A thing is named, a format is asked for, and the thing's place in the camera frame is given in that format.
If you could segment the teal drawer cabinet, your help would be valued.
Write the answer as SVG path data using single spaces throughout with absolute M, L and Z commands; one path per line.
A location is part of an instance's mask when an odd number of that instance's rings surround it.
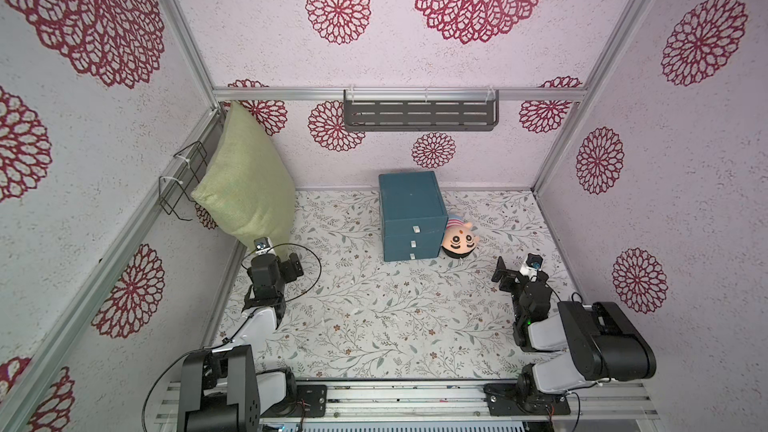
M 434 172 L 379 175 L 385 262 L 436 258 L 448 219 Z

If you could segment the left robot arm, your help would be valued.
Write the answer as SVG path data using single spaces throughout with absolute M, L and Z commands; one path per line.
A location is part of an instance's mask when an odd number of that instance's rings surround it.
M 300 385 L 288 367 L 256 370 L 254 349 L 280 325 L 288 300 L 285 286 L 304 276 L 299 256 L 281 259 L 272 248 L 247 268 L 251 286 L 244 317 L 217 346 L 188 354 L 182 363 L 178 431 L 273 431 L 267 418 L 320 418 L 327 388 Z

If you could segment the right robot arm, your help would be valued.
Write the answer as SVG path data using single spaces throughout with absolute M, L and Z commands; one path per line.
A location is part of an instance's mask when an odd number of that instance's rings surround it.
M 580 390 L 649 379 L 656 373 L 654 352 L 616 303 L 560 300 L 553 313 L 556 294 L 542 266 L 543 258 L 536 254 L 528 255 L 517 270 L 497 259 L 491 281 L 511 295 L 515 344 L 524 352 L 556 356 L 524 366 L 512 383 L 484 385 L 492 416 L 569 415 L 567 399 Z

